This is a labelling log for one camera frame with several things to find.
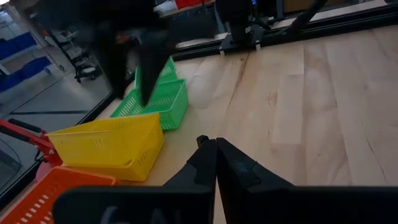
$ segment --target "orange basket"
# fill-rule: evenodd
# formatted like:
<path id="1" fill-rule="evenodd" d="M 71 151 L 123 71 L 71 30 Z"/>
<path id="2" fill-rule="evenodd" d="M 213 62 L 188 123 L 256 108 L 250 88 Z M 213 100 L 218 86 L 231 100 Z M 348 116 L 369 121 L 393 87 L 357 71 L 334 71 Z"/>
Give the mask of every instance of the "orange basket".
<path id="1" fill-rule="evenodd" d="M 55 167 L 37 183 L 0 223 L 53 224 L 52 205 L 57 197 L 65 191 L 82 185 L 115 184 L 116 179 L 114 177 Z"/>

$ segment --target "cable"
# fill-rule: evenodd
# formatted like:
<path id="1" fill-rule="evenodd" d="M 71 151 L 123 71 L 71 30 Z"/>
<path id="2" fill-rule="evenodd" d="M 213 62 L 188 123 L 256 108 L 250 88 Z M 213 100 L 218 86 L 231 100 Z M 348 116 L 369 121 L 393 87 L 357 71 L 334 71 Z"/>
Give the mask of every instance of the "cable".
<path id="1" fill-rule="evenodd" d="M 4 186 L 6 186 L 6 185 L 19 173 L 19 171 L 21 170 L 22 164 L 21 164 L 21 159 L 20 159 L 20 157 L 18 156 L 18 153 L 17 153 L 10 145 L 8 145 L 8 143 L 6 143 L 4 140 L 0 139 L 0 141 L 2 141 L 8 148 L 11 149 L 12 152 L 15 153 L 15 155 L 16 155 L 17 158 L 18 158 L 18 163 L 19 163 L 18 170 L 15 172 L 14 175 L 12 175 L 12 176 L 10 177 L 10 179 L 8 179 L 8 180 L 6 181 L 6 183 L 4 183 L 4 184 L 0 187 L 0 189 L 2 189 Z"/>

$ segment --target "yellow basket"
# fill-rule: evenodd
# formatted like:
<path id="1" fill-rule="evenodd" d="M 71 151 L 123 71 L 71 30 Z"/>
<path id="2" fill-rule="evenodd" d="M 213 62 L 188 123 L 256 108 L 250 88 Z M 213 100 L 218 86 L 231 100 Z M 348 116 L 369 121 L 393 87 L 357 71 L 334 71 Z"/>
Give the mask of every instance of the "yellow basket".
<path id="1" fill-rule="evenodd" d="M 164 143 L 159 114 L 93 121 L 47 134 L 68 167 L 146 180 Z"/>

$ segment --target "gray floor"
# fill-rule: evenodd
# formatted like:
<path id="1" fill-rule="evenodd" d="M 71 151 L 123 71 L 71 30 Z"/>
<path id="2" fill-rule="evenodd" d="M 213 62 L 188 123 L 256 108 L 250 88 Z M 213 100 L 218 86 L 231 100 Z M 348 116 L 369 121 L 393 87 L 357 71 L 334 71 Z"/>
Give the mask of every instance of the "gray floor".
<path id="1" fill-rule="evenodd" d="M 63 55 L 57 49 L 47 51 L 40 49 L 33 54 L 38 57 L 51 52 L 55 63 L 49 68 L 52 74 L 41 72 L 40 74 L 23 81 L 14 88 L 0 93 L 0 119 L 15 118 L 26 123 L 38 126 L 48 132 L 74 126 L 81 120 L 86 112 L 92 110 L 110 90 L 104 76 L 96 80 L 82 80 L 79 84 L 73 78 L 72 66 L 65 61 Z M 25 55 L 16 61 L 11 61 L 4 66 L 15 70 L 22 66 L 29 55 Z M 57 65 L 62 64 L 67 71 L 62 72 Z M 21 168 L 11 169 L 0 158 L 0 194 L 14 180 L 16 180 L 26 169 L 34 163 L 36 149 L 34 146 L 20 140 L 0 133 L 0 154 L 7 155 L 21 163 Z"/>

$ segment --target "green basket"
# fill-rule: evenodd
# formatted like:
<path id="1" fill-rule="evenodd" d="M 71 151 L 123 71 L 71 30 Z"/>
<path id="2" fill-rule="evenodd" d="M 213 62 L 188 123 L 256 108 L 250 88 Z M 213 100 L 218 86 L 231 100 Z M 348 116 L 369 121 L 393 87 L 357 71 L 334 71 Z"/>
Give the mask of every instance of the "green basket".
<path id="1" fill-rule="evenodd" d="M 132 90 L 111 115 L 112 118 L 139 114 L 160 113 L 163 130 L 177 129 L 188 106 L 185 80 L 161 83 L 143 108 L 138 90 Z"/>
<path id="2" fill-rule="evenodd" d="M 160 72 L 159 79 L 157 83 L 163 83 L 163 82 L 169 82 L 169 81 L 174 81 L 177 80 L 177 73 L 175 71 L 175 65 L 173 58 L 170 57 L 170 59 L 166 62 L 164 65 L 163 70 Z M 136 82 L 134 84 L 135 89 L 138 89 L 141 85 L 141 69 L 140 67 L 136 68 Z"/>

